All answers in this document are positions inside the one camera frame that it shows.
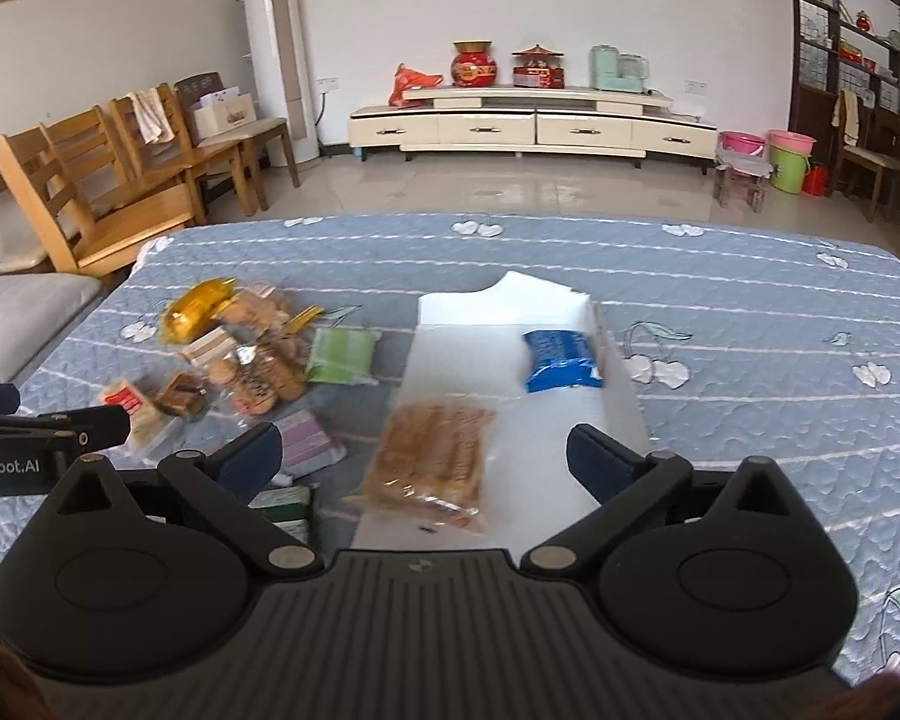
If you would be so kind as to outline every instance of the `blue snack package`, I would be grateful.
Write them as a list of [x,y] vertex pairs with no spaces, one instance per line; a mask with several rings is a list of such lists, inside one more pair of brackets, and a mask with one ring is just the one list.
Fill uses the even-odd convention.
[[530,346],[533,373],[528,392],[543,392],[558,386],[597,386],[604,380],[583,333],[573,330],[533,330],[523,340]]

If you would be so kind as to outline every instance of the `pink bucket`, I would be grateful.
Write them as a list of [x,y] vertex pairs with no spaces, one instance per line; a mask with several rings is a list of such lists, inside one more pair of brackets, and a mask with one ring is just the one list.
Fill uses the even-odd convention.
[[813,146],[816,142],[816,138],[800,135],[799,132],[787,132],[785,129],[772,129],[770,131],[770,143],[803,156],[810,156],[810,152],[813,151]]
[[746,132],[722,132],[721,137],[724,141],[724,148],[750,156],[759,156],[767,144],[763,138],[746,134]]

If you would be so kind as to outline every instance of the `metal screw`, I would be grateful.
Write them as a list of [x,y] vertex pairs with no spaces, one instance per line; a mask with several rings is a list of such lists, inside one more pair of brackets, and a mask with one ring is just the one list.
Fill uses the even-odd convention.
[[562,571],[577,562],[577,553],[566,547],[538,547],[530,552],[530,562],[546,571]]
[[285,546],[271,550],[266,556],[271,565],[277,568],[303,568],[310,565],[317,556],[306,547]]

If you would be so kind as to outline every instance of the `green bucket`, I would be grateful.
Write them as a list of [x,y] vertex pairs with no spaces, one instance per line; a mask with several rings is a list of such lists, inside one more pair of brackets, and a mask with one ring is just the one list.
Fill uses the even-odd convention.
[[790,194],[800,194],[803,180],[810,170],[810,159],[805,154],[797,154],[780,146],[770,147],[770,162],[775,170],[770,183]]

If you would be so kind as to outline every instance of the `ribbed black surface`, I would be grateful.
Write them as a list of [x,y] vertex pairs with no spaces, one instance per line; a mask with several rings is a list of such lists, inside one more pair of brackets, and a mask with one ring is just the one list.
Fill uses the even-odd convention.
[[823,669],[763,685],[670,674],[611,637],[575,586],[521,576],[500,552],[343,552],[317,579],[267,589],[198,665],[44,686],[68,720],[779,720],[841,689]]

